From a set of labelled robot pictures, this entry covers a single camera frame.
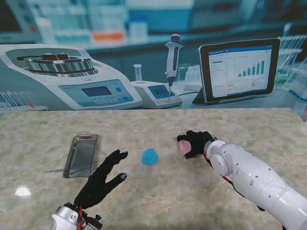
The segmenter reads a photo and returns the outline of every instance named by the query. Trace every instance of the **marble countertop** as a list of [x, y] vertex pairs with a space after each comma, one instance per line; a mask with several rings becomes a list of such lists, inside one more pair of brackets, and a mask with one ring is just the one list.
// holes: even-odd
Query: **marble countertop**
[[[188, 130], [241, 145], [307, 196], [307, 126], [291, 109], [190, 109], [14, 112], [0, 119], [0, 220], [3, 229], [49, 230], [51, 215], [73, 202], [87, 179], [44, 173], [64, 167], [72, 138], [98, 134], [95, 162], [112, 151], [128, 157], [113, 168], [128, 178], [86, 210], [104, 230], [280, 230], [217, 175], [202, 156], [184, 160], [176, 136]], [[141, 163], [152, 148], [159, 162]], [[28, 193], [16, 195], [24, 187]]]

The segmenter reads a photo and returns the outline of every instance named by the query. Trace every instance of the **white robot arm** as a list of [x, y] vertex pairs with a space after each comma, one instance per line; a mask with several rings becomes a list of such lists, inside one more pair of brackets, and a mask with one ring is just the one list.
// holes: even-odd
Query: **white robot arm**
[[265, 209], [287, 230], [307, 230], [307, 199], [291, 188], [268, 164], [242, 147], [212, 139], [204, 156], [234, 189]]
[[71, 203], [66, 203], [60, 206], [55, 214], [52, 214], [54, 223], [53, 230], [77, 230], [78, 222], [80, 221], [80, 229], [82, 230], [101, 230], [102, 224], [99, 223], [101, 217], [96, 215], [95, 219], [88, 217], [87, 214], [82, 211], [81, 219], [79, 217], [78, 208]]

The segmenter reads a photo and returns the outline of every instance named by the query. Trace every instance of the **metal tray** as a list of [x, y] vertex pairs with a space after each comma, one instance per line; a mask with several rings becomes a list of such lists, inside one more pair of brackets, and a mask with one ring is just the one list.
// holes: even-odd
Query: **metal tray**
[[89, 177], [93, 169], [98, 135], [83, 134], [72, 139], [65, 164], [64, 178]]

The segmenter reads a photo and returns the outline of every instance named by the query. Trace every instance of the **digital display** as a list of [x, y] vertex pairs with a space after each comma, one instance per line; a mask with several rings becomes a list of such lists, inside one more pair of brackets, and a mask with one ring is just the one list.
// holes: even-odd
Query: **digital display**
[[272, 46], [230, 48], [209, 52], [213, 98], [268, 88]]
[[0, 0], [0, 33], [18, 31], [21, 31], [20, 26], [6, 0]]
[[162, 88], [160, 88], [160, 89], [154, 89], [154, 92], [155, 92], [156, 94], [163, 94], [163, 93], [165, 93], [164, 89], [162, 89]]
[[89, 97], [106, 96], [112, 94], [106, 86], [82, 89], [82, 91]]

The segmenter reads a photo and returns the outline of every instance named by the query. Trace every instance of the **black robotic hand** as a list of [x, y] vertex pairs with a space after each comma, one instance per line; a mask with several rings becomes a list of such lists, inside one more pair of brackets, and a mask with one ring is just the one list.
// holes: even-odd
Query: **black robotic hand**
[[184, 155], [185, 159], [194, 157], [198, 154], [203, 154], [205, 144], [212, 139], [212, 136], [208, 132], [193, 132], [188, 131], [186, 135], [179, 135], [177, 141], [186, 140], [191, 144], [191, 151]]
[[83, 209], [93, 207], [100, 203], [107, 194], [122, 183], [127, 175], [120, 173], [114, 179], [106, 183], [106, 176], [111, 172], [114, 165], [128, 156], [128, 152], [120, 153], [119, 150], [112, 152], [105, 161], [88, 178], [87, 183], [77, 195], [74, 204]]

